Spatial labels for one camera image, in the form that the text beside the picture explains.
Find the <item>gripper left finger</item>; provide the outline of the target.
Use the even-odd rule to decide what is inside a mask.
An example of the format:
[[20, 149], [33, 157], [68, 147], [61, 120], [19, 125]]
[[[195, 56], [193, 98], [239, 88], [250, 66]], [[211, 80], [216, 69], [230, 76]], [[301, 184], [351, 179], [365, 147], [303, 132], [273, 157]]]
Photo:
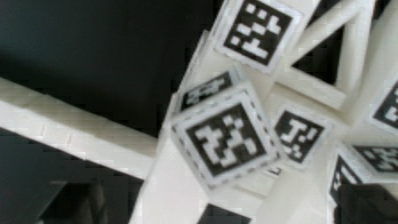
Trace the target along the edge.
[[8, 224], [111, 224], [102, 181], [52, 181]]

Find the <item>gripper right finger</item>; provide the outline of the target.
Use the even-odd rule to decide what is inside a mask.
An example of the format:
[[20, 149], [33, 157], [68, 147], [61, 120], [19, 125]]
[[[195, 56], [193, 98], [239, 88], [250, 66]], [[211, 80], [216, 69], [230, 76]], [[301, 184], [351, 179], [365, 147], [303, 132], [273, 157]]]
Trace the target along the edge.
[[344, 183], [335, 200], [335, 224], [398, 224], [398, 199], [381, 184]]

